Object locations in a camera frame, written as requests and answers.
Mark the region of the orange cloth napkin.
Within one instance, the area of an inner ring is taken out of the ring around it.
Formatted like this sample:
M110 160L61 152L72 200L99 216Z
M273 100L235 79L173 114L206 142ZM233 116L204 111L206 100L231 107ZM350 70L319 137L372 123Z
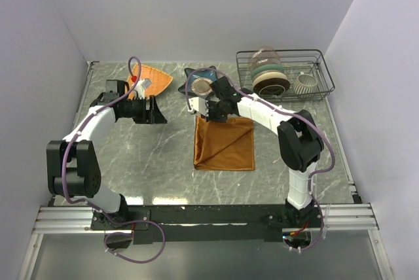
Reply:
M213 122L198 116L193 165L205 171L255 170L253 121L232 117L226 122Z

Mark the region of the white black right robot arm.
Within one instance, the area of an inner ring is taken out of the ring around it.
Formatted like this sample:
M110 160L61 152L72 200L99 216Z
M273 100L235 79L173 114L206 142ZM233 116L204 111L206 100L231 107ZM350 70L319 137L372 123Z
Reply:
M217 101L192 98L191 107L209 121L226 122L234 114L264 126L278 137L280 156L289 170L289 191L283 221L302 226L314 208L313 176L321 152L322 138L307 111L285 110L249 90L236 90L226 77L210 84Z

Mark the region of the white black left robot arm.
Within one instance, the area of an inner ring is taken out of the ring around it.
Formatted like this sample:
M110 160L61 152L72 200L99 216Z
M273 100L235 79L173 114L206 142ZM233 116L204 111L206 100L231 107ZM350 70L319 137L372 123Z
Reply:
M95 148L121 118L136 124L165 124L154 96L146 97L149 79L107 80L105 91L91 102L80 124L59 141L46 147L48 189L63 196L71 205L86 204L99 220L121 229L127 224L149 223L150 212L126 203L122 194L103 184Z

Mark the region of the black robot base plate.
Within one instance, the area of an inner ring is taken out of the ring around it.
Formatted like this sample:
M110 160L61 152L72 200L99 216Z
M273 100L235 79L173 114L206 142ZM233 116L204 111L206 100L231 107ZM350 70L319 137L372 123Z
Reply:
M131 232L134 244L176 241L281 242L286 230L320 228L319 209L298 211L288 204L257 205L129 205L111 220L93 213L93 231Z

